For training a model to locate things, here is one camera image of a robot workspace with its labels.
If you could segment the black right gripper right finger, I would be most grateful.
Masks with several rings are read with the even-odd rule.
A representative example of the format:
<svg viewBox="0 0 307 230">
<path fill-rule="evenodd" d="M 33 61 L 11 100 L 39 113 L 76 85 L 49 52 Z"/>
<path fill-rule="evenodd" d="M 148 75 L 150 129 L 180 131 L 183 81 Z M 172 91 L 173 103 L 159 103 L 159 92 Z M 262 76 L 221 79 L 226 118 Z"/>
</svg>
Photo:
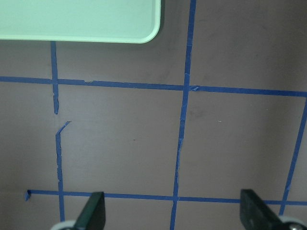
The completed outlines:
<svg viewBox="0 0 307 230">
<path fill-rule="evenodd" d="M 240 221 L 246 230 L 284 229 L 284 223 L 252 189 L 240 191 Z"/>
</svg>

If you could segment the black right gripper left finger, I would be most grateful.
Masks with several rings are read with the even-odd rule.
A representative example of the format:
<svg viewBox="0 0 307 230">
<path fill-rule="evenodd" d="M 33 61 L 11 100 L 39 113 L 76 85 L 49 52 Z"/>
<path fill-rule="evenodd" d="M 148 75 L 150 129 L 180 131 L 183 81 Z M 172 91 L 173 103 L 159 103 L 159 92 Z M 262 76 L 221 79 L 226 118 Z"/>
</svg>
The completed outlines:
<svg viewBox="0 0 307 230">
<path fill-rule="evenodd" d="M 106 224 L 104 192 L 94 192 L 78 216 L 75 230 L 103 230 Z"/>
</svg>

